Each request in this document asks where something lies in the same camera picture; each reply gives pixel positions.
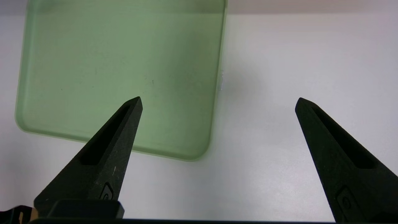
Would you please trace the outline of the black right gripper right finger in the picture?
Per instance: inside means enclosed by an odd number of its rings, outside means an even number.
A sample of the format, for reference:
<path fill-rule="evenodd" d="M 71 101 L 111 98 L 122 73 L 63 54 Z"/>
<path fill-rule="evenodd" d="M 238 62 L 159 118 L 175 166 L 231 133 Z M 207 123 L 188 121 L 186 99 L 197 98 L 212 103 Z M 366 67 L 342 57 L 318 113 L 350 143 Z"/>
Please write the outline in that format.
<path fill-rule="evenodd" d="M 295 112 L 336 222 L 397 222 L 397 176 L 315 103 Z"/>

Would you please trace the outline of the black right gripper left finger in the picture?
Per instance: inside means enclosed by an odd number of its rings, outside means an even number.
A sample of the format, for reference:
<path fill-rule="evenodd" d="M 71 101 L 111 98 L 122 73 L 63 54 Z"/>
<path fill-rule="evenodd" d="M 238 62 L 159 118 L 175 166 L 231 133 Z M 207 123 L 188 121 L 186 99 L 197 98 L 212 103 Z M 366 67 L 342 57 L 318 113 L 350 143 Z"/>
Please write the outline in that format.
<path fill-rule="evenodd" d="M 64 199 L 118 200 L 143 106 L 126 101 L 35 198 L 39 217 Z"/>

